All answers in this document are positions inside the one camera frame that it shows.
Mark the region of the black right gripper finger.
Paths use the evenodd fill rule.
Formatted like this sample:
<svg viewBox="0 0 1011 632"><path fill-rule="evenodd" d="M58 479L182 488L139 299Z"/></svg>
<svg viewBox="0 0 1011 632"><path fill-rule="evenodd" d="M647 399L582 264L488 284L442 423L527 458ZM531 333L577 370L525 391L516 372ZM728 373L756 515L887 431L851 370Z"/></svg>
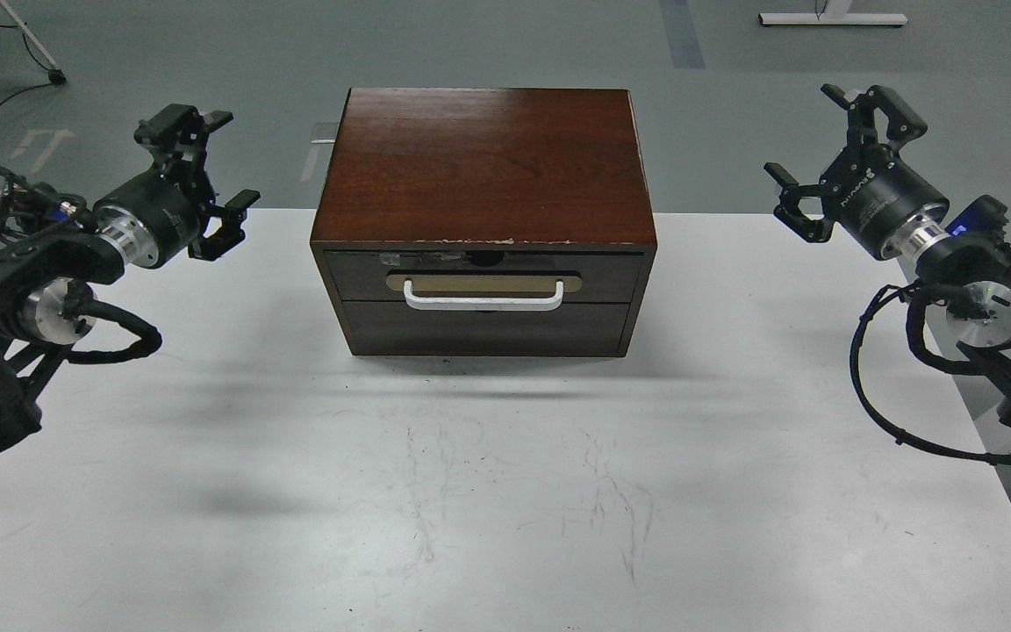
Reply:
<svg viewBox="0 0 1011 632"><path fill-rule="evenodd" d="M766 162L764 171L778 185L778 204L773 209L775 219L782 221L807 243L827 243L835 220L829 217L810 219L799 207L807 198L830 198L835 195L832 183L801 185L778 162Z"/></svg>
<svg viewBox="0 0 1011 632"><path fill-rule="evenodd" d="M867 155L896 162L900 149L928 130L927 121L895 89L874 85L864 91L846 91L825 83L820 91L847 116L845 147L835 162L858 163Z"/></svg>

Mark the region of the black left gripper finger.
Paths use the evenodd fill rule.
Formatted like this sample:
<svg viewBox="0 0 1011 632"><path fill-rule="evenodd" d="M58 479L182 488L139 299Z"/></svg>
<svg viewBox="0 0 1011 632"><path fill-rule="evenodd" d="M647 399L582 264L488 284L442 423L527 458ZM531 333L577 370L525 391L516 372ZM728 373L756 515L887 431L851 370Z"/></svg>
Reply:
<svg viewBox="0 0 1011 632"><path fill-rule="evenodd" d="M224 205L214 203L200 205L197 208L197 230L186 248L188 256L200 261L213 262L229 252L229 249L236 248L246 237L242 223L247 219L247 212L261 199L261 196L257 190L245 189L238 192ZM219 219L220 227L216 232L205 235L212 219Z"/></svg>
<svg viewBox="0 0 1011 632"><path fill-rule="evenodd" d="M204 173L209 136L233 121L229 111L200 113L194 105L166 105L141 120L133 139L152 157L152 169L164 176Z"/></svg>

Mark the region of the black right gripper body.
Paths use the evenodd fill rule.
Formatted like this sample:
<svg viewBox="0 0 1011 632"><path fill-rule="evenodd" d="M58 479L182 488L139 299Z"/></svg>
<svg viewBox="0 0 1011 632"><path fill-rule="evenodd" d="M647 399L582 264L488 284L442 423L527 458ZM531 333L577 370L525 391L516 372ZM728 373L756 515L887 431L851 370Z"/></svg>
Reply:
<svg viewBox="0 0 1011 632"><path fill-rule="evenodd" d="M914 216L943 219L950 201L887 145L846 147L821 179L835 191L821 201L876 260L895 257L887 243Z"/></svg>

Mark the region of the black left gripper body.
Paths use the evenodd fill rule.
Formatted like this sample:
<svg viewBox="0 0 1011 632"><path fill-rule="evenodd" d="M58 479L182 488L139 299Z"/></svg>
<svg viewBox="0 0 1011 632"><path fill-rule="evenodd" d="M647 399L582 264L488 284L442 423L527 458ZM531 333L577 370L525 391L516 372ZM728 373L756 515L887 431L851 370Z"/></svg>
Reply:
<svg viewBox="0 0 1011 632"><path fill-rule="evenodd" d="M212 202L207 176L186 183L160 169L145 169L93 205L99 233L124 264L157 269L203 231L201 212Z"/></svg>

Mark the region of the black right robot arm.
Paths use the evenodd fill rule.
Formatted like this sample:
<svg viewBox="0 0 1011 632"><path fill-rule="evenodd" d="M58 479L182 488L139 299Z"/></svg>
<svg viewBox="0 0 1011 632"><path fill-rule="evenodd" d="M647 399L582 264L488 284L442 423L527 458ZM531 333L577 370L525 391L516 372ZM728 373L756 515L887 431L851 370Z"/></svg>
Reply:
<svg viewBox="0 0 1011 632"><path fill-rule="evenodd" d="M898 444L990 465L1011 455L944 447L898 427L868 400L860 351L868 325L894 300L907 306L907 346L919 363L944 375L987 377L1000 393L996 413L1011 429L1011 244L1007 207L976 197L949 224L950 201L901 159L901 149L927 124L894 89L845 91L823 84L823 95L845 111L842 151L817 183L798 183L782 164L765 164L778 185L775 219L804 241L826 243L835 225L878 261L906 260L915 278L884 285L865 308L850 344L850 380L859 403Z"/></svg>

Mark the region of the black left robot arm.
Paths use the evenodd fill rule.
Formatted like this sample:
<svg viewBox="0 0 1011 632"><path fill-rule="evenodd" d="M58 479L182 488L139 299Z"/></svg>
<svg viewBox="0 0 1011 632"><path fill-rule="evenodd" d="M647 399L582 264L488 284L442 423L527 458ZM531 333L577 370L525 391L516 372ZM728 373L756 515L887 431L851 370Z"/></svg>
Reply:
<svg viewBox="0 0 1011 632"><path fill-rule="evenodd" d="M141 121L151 165L93 205L0 167L0 453L39 432L37 400L61 364L128 363L161 347L154 325L97 299L95 284L181 251L214 261L245 239L260 195L220 205L205 169L209 137L232 119L170 104Z"/></svg>

